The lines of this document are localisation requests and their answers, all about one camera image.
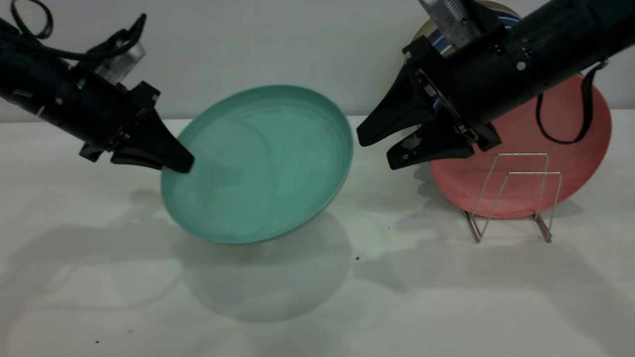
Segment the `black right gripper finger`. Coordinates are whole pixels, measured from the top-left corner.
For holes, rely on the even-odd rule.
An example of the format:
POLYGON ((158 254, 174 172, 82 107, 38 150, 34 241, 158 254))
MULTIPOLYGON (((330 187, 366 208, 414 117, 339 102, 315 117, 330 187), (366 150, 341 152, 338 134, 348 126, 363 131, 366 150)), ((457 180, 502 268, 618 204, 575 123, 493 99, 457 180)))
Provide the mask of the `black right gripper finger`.
POLYGON ((357 128, 359 144, 374 145, 384 138, 434 119, 435 98, 405 65, 378 106, 357 128))
POLYGON ((435 160, 469 158, 474 148, 467 137, 458 133, 453 119, 438 119, 419 129, 387 151, 392 170, 435 160))

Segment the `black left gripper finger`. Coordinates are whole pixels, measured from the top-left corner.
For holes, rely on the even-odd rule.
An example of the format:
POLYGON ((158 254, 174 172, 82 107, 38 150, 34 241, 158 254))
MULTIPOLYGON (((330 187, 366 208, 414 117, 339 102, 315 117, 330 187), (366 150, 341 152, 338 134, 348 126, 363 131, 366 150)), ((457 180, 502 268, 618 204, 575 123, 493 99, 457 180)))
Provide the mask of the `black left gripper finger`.
POLYGON ((155 155, 168 168, 179 173, 188 173, 194 157, 167 129, 158 113, 152 110, 134 120, 121 140, 122 148, 138 148, 155 155))
POLYGON ((120 148, 113 152, 111 163, 160 170, 163 163, 153 154, 138 148, 120 148))

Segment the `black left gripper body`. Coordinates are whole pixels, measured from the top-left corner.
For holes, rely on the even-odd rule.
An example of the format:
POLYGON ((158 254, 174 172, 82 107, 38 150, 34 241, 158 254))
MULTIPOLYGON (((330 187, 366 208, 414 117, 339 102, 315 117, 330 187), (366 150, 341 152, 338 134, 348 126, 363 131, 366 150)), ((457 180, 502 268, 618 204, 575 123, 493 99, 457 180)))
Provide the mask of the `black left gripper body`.
POLYGON ((154 110, 161 91, 141 82, 119 97, 89 107, 84 145, 79 152, 89 161, 97 161, 103 152, 115 152, 130 138, 143 116, 154 110))

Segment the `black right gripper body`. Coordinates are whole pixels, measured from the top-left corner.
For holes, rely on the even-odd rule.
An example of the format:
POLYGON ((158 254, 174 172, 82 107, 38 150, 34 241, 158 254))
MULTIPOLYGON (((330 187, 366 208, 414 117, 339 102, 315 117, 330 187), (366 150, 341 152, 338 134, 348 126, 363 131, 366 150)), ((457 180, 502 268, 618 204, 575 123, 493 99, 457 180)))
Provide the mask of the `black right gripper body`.
POLYGON ((419 86, 430 86, 442 102, 441 134, 460 147, 481 151, 501 144, 493 121, 521 104, 521 49, 511 31, 495 27, 453 54, 442 56, 427 38, 403 49, 404 67, 419 86))

